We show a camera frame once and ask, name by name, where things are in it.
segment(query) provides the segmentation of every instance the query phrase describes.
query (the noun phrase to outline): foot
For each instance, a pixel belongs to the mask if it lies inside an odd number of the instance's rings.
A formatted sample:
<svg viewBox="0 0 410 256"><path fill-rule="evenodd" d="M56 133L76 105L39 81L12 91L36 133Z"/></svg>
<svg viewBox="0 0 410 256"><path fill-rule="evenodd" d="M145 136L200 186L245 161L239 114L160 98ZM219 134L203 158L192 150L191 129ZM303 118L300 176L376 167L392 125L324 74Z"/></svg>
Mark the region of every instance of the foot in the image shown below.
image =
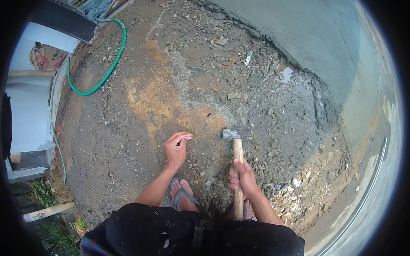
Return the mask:
<svg viewBox="0 0 410 256"><path fill-rule="evenodd" d="M175 201L175 196L178 194L178 191L181 189L181 187L184 188L188 194L190 194L191 196L194 196L194 193L192 192L192 189L186 180L184 179L176 180L172 183L172 186L171 186L171 197L172 197L173 202ZM198 212L198 209L195 203L189 200L184 193L181 195L178 201L177 209L178 211Z"/></svg>
<svg viewBox="0 0 410 256"><path fill-rule="evenodd" d="M244 201L244 207L245 207L245 209L246 209L246 213L247 213L247 215L248 215L248 218L247 218L247 220L250 220L250 219L252 219L252 217L254 216L254 212L253 212L253 208L252 208L252 205L251 205L251 203L249 202L249 200L245 200Z"/></svg>
<svg viewBox="0 0 410 256"><path fill-rule="evenodd" d="M244 207L246 209L246 214L247 214L247 220L252 219L252 217L254 216L254 212L253 212L253 208L251 203L249 202L249 200L245 199L244 200ZM233 208L229 211L228 215L226 216L227 219L232 220L233 219Z"/></svg>

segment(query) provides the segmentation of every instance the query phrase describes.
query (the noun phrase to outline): cement bag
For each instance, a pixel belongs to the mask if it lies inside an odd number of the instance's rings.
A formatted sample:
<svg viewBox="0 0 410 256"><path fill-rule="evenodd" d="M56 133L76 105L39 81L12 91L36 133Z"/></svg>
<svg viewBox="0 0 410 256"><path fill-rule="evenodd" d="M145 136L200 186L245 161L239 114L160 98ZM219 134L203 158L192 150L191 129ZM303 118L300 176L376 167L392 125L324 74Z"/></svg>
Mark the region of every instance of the cement bag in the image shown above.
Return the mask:
<svg viewBox="0 0 410 256"><path fill-rule="evenodd" d="M36 42L28 54L30 63L38 71L60 68L67 52Z"/></svg>

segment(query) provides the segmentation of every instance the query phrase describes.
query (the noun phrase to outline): weeds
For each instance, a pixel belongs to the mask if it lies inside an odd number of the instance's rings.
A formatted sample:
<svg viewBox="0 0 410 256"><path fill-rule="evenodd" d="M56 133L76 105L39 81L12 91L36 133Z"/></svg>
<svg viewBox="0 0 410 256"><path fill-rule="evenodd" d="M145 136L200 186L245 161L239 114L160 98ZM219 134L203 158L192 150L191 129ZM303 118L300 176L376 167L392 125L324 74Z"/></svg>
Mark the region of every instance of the weeds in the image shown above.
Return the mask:
<svg viewBox="0 0 410 256"><path fill-rule="evenodd" d="M45 181L40 178L29 181L28 184L31 187L32 196L36 198L44 207L48 208L58 205L58 202L52 193L51 181Z"/></svg>
<svg viewBox="0 0 410 256"><path fill-rule="evenodd" d="M85 224L82 218L80 218L76 222L70 222L70 227L72 229L75 229L75 227L78 227L79 229L84 230L87 228L87 224Z"/></svg>
<svg viewBox="0 0 410 256"><path fill-rule="evenodd" d="M58 255L79 255L78 240L70 234L67 227L61 220L54 218L39 225L40 234L47 242L46 250L53 249Z"/></svg>
<svg viewBox="0 0 410 256"><path fill-rule="evenodd" d="M50 180L39 178L29 181L28 184L31 187L31 195L45 208L58 205ZM42 222L39 221L38 227L42 246L45 250L53 251L53 255L58 254L60 256L76 256L80 254L79 240L71 235L60 214L47 217Z"/></svg>

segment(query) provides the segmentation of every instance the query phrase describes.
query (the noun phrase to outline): green garden hose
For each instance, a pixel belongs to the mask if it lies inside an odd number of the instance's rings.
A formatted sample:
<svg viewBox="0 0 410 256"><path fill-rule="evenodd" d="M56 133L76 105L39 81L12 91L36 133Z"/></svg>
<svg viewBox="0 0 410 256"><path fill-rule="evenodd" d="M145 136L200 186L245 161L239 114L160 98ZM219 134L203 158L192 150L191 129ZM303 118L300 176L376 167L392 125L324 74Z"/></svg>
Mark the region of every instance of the green garden hose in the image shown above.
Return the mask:
<svg viewBox="0 0 410 256"><path fill-rule="evenodd" d="M76 89L76 88L74 87L74 85L73 85L73 83L71 82L71 79L70 79L70 59L69 59L69 58L66 58L66 59L63 61L63 63L61 64L61 66L63 66L65 62L68 62L68 63L67 63L67 79L68 79L68 82L69 82L71 88L73 88L73 90L74 90L76 93L78 93L78 94L80 94L80 95L84 95L84 96L90 95L90 94L94 93L94 92L95 92L98 88L100 88L101 85L108 79L109 75L112 73L112 71L114 70L115 66L117 65L117 63L118 63L118 61L119 61L119 59L120 59L120 57L121 57L121 54L123 53L124 46L125 46L125 41L127 40L127 30L125 29L125 26L124 26L124 24L123 24L121 21L119 21L119 20L117 20L117 19L101 20L101 19L99 19L99 18L97 18L97 17L95 17L95 16L94 16L94 18L95 18L97 21L99 21L99 22L108 22L108 21L116 21L116 22L118 22L118 24L120 24L120 26L121 26L122 29L123 29L123 42L121 43L121 47L120 47L120 50L119 50L119 52L118 52L117 58L115 59L114 63L112 64L111 68L108 70L107 74L104 76L104 78L101 80L101 82L99 82L99 83L97 84L97 86L94 87L94 89L92 89L91 91L88 91L88 92L81 92L81 91L79 91L78 89ZM57 137L56 137L55 132L54 132L53 120L52 120L52 103L53 103L53 96L54 96L54 88L55 88L55 83L56 83L56 81L57 81L58 75L60 74L60 70L61 70L61 69L58 69L57 74L56 74L56 76L55 76L55 78L54 78L54 82L53 82L53 84L52 84L52 88L51 88L51 97L50 97L50 130L52 131L54 140L55 140L55 142L56 142L56 144L57 144L57 148L58 148L58 151L59 151L59 153L60 153L61 164L63 165L63 169L64 169L64 181L63 181L63 183L64 183L64 185L65 185L65 184L66 184L66 177L67 177L66 165L64 164L63 155L61 154L61 148L60 148L60 145L58 144L58 140L57 140Z"/></svg>

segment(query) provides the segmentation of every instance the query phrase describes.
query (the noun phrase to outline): thin wire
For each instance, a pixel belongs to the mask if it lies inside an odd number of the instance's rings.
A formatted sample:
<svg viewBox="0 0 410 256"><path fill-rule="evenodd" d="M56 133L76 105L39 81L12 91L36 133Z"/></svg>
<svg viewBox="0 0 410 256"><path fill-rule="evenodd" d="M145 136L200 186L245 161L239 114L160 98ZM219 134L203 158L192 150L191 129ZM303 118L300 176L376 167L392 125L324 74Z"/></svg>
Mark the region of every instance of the thin wire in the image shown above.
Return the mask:
<svg viewBox="0 0 410 256"><path fill-rule="evenodd" d="M241 95L241 93L242 93L242 83L243 83L243 81L241 82L241 85L240 85L240 86L241 86L241 90L240 90L239 95ZM225 105L224 105L223 107L221 107L221 109L216 113L216 115L215 115L214 117L212 117L212 118L206 120L206 122L201 126L201 128L199 128L199 130L198 130L196 133L194 133L194 134L197 134L197 133L202 129L202 127L203 127L209 120L215 118L215 119L212 120L212 122L210 122L210 123L207 125L207 127L205 127L205 128L201 131L201 133L200 133L195 139L193 139L193 140L197 140L197 139L199 138L199 136L202 134L202 132L203 132L205 129L207 129L213 122L215 122L215 121L218 119L218 117L220 117L223 113L225 113L226 111L228 111L231 107L235 106L235 104L236 104L237 102L238 102L238 99L236 99L235 103L234 103L232 106L230 106L230 107L227 108L224 112L222 112L222 113L220 113L220 114L218 115L218 113L228 104L228 103L225 103Z"/></svg>
<svg viewBox="0 0 410 256"><path fill-rule="evenodd" d="M210 123L208 124L208 126L205 127L205 128L200 132L200 134L199 134L195 139L193 139L193 140L197 140L204 130L206 130L213 122L215 122L215 121L217 120L217 118L220 117L223 113L225 113L226 111L228 111L231 107L235 106L235 104L236 104L237 102L238 102L238 99L236 99L235 103L234 103L232 106L230 106L229 108L227 108L224 112L220 113L219 116L217 116L212 122L210 122Z"/></svg>
<svg viewBox="0 0 410 256"><path fill-rule="evenodd" d="M218 113L216 113L213 117L211 117L211 118L209 118L208 120L206 120L205 123L201 126L201 128L199 128L199 130L198 130L196 133L194 133L194 134L197 134L199 131L201 131L202 127L204 127L204 125L205 125L209 120L215 118L215 116L218 115L219 112L220 112L227 104L228 104L228 103L226 102L225 105L224 105L223 107L221 107L221 109L218 111Z"/></svg>

